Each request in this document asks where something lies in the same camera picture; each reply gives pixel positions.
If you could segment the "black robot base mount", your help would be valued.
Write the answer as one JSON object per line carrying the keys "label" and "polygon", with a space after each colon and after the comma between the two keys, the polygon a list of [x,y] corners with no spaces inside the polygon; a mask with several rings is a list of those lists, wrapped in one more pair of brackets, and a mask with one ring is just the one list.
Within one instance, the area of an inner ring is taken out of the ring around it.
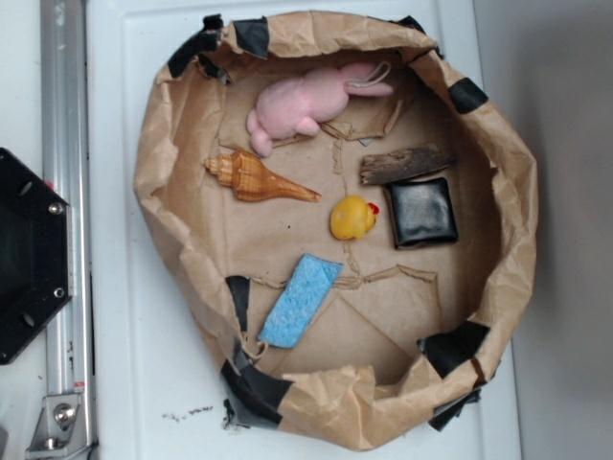
{"label": "black robot base mount", "polygon": [[12,363],[70,300],[70,206],[1,149],[1,363]]}

